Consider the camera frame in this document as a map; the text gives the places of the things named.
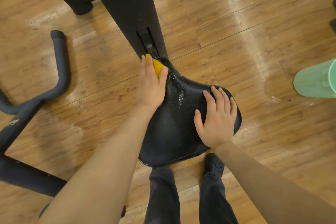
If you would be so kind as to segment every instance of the wooden floor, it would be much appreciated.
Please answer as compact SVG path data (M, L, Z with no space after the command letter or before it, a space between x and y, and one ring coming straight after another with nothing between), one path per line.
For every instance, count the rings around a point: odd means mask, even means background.
M186 77L220 85L243 116L234 142L336 206L336 100L293 89L301 69L336 57L333 0L154 0L170 60ZM109 138L135 103L139 58L100 1L76 16L62 0L0 0L0 87L15 103L50 89L50 31L68 37L70 90L38 112L7 154L63 179ZM11 120L0 114L0 128ZM174 165L181 222L198 223L203 156ZM143 222L151 169L137 164L120 223ZM225 169L238 221L265 223ZM52 198L0 183L0 223L35 223Z

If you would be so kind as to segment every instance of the finger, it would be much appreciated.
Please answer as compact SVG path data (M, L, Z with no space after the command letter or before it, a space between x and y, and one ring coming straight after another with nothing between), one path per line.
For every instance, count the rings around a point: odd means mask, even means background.
M146 71L147 71L147 75L155 75L155 69L154 69L154 65L153 65L153 58L151 56L149 56L147 58L147 62L146 62Z
M167 81L167 76L168 76L168 68L164 67L159 76L159 85L163 88L166 87L166 81Z
M139 75L140 75L140 80L146 76L146 58L144 55L141 56Z
M213 99L212 95L206 90L203 91L203 95L207 100L207 115L208 113L216 112L216 102Z
M211 91L216 98L216 109L217 112L224 112L224 99L222 94L215 88L215 86L211 86Z
M201 113L197 109L195 111L194 123L195 123L196 131L197 131L199 137L202 139L202 137L204 135L204 125L203 125Z
M231 117L236 120L237 117L237 103L233 99L233 97L230 97L230 103L231 103Z
M225 93L225 91L221 88L220 89L220 93L223 96L224 99L224 110L226 114L230 114L230 110L231 110L231 104L230 104L230 100L228 95Z

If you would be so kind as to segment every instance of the black bicycle seat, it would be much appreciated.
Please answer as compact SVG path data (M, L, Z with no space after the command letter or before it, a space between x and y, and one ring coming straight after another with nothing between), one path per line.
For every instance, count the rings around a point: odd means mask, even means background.
M181 75L166 58L157 58L169 69L166 95L154 113L145 134L139 160L147 166L159 167L196 157L209 149L197 134L194 115L201 112L205 121L207 102L203 90L211 85L191 81ZM222 88L230 98L231 93ZM237 108L234 134L239 130L242 116Z

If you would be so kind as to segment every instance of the person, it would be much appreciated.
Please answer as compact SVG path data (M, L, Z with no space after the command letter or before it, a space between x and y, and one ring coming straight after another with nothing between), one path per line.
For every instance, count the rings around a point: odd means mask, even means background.
M137 104L128 117L73 175L43 213L38 224L111 224L120 221L145 132L165 96L167 68L157 78L152 59L141 59ZM237 106L222 90L206 91L207 114L203 124L195 111L195 126L207 155L200 185L199 220L237 223L225 199L221 180L224 163L268 223L336 223L336 209L295 183L263 166L233 142ZM173 173L160 167L150 174L150 199L145 224L180 223L179 197Z

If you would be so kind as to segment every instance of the light green plastic container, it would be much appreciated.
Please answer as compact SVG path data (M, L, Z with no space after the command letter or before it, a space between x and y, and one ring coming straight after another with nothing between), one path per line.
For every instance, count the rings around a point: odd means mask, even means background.
M336 98L336 59L299 71L293 84L305 97Z

